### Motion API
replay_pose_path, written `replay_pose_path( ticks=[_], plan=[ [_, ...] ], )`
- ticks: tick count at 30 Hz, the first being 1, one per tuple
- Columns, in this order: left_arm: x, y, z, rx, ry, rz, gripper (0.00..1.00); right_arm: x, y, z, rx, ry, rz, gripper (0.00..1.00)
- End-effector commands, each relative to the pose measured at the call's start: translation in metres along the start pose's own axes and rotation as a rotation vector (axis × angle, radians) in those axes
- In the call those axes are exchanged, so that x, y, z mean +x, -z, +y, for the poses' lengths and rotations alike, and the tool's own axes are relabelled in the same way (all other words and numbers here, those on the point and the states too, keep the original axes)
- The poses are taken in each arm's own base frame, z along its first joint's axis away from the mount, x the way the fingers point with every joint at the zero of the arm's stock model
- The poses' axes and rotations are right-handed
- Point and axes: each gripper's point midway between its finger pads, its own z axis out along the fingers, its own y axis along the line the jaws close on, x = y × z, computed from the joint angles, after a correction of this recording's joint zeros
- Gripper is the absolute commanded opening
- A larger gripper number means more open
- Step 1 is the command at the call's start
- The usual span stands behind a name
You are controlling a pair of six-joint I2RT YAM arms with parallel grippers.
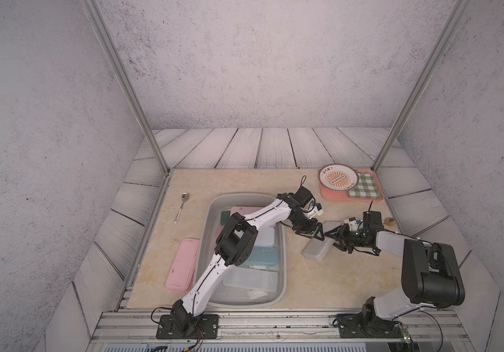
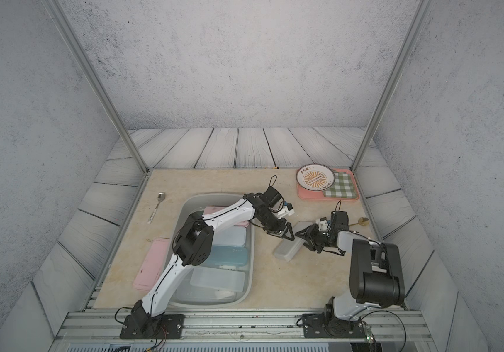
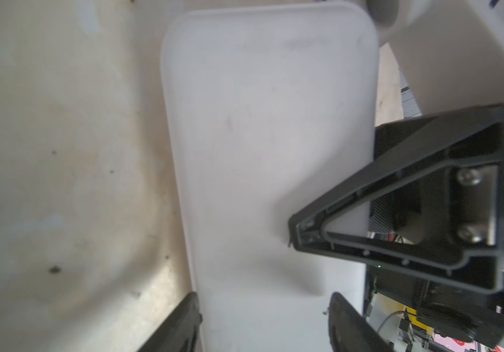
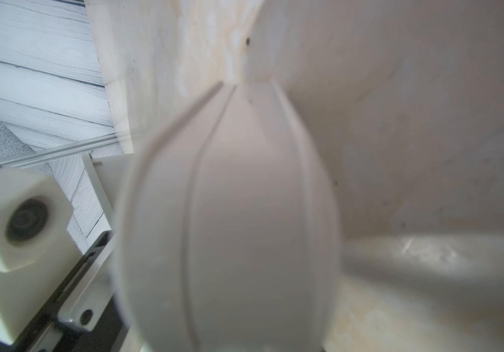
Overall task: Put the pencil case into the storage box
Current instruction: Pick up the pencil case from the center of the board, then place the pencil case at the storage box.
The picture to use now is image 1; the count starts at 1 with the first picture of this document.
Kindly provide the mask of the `light blue pencil case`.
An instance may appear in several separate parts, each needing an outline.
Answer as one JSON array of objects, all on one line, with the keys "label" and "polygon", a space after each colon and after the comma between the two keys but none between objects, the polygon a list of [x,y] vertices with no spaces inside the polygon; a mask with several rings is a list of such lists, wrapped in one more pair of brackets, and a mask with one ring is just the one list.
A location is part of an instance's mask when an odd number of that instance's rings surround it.
[{"label": "light blue pencil case", "polygon": [[254,246],[273,247],[275,246],[275,228],[265,227],[259,231]]}]

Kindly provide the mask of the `teal pencil case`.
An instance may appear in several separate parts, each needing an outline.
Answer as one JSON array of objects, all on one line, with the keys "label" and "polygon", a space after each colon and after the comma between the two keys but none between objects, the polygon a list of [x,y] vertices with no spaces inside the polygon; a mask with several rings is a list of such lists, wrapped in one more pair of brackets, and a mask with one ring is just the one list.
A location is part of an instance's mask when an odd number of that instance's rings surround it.
[{"label": "teal pencil case", "polygon": [[275,247],[255,246],[244,262],[249,266],[274,267],[279,263],[278,250]]}]

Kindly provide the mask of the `pink pencil case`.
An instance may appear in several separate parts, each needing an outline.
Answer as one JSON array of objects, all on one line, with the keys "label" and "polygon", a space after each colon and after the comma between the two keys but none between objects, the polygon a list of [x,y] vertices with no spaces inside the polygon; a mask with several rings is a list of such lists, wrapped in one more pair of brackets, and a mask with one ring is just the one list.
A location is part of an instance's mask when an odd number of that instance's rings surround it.
[{"label": "pink pencil case", "polygon": [[253,206],[234,206],[231,208],[231,215],[238,213],[241,216],[247,216],[248,214],[253,214],[259,210],[261,210],[262,207],[253,207]]}]

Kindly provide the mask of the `grey plastic storage box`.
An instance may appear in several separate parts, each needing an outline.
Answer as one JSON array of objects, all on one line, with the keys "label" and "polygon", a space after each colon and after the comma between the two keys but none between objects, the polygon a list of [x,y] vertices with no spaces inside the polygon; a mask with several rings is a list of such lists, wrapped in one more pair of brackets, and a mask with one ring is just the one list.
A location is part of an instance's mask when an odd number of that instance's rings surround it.
[{"label": "grey plastic storage box", "polygon": [[195,282],[211,307],[268,307],[286,291],[287,204],[263,194],[225,194],[209,206]]}]

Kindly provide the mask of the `dark green pencil case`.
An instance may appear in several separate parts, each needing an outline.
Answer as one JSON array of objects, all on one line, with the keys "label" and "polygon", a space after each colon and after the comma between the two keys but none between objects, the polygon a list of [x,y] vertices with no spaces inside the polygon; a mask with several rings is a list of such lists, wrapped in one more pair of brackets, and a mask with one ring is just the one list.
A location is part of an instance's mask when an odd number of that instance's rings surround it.
[{"label": "dark green pencil case", "polygon": [[231,211],[222,211],[220,214],[220,225],[225,226],[230,219]]}]

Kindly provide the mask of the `gold spoon dark handle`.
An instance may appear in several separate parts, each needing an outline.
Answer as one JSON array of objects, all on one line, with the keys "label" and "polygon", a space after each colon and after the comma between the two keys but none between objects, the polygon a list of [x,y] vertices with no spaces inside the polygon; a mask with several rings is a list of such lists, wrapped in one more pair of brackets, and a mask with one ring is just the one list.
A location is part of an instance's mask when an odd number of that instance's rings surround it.
[{"label": "gold spoon dark handle", "polygon": [[393,217],[386,217],[384,220],[383,220],[383,223],[382,223],[384,226],[387,226],[387,227],[395,227],[396,226],[396,219],[393,218]]}]

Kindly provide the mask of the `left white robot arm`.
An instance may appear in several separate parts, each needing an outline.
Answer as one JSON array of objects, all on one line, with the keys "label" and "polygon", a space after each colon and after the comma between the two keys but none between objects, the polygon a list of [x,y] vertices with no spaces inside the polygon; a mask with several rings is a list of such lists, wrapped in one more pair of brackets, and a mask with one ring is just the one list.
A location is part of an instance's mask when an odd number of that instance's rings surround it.
[{"label": "left white robot arm", "polygon": [[231,268],[242,265],[250,257],[257,236],[264,228],[289,220],[296,234],[322,241],[322,223],[316,219],[321,213],[320,203],[301,186],[294,193],[279,194],[273,202],[254,213],[231,215],[215,242],[215,253],[206,270],[190,292],[173,304],[173,325],[184,334],[196,329],[198,317],[205,311],[217,286]]}]

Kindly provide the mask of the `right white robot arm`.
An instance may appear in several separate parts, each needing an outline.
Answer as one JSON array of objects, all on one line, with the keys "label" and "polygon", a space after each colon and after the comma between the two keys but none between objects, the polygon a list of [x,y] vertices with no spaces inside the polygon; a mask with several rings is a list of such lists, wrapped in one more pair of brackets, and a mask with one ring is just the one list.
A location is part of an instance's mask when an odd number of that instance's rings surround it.
[{"label": "right white robot arm", "polygon": [[388,252],[402,259],[399,286],[384,296],[370,297],[360,313],[348,317],[368,334],[389,334],[396,319],[424,307],[446,309],[464,302],[454,248],[388,230],[378,211],[365,211],[358,226],[340,225],[323,232],[323,238],[331,238],[334,247],[349,254]]}]

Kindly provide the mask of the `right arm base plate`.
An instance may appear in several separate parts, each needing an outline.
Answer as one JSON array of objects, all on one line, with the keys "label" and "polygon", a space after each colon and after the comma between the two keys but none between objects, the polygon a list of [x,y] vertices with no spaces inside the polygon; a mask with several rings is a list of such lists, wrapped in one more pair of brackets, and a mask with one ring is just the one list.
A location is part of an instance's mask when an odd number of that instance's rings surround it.
[{"label": "right arm base plate", "polygon": [[401,339],[400,325],[394,321],[358,314],[340,314],[332,322],[340,338]]}]

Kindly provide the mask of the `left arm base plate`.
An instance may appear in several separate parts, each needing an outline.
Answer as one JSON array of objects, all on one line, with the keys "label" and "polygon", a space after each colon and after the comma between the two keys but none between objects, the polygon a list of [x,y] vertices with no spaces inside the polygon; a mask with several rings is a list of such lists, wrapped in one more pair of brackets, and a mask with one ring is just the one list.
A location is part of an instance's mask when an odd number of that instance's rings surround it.
[{"label": "left arm base plate", "polygon": [[178,326],[172,315],[160,317],[158,340],[215,340],[218,338],[219,315],[201,315]]}]

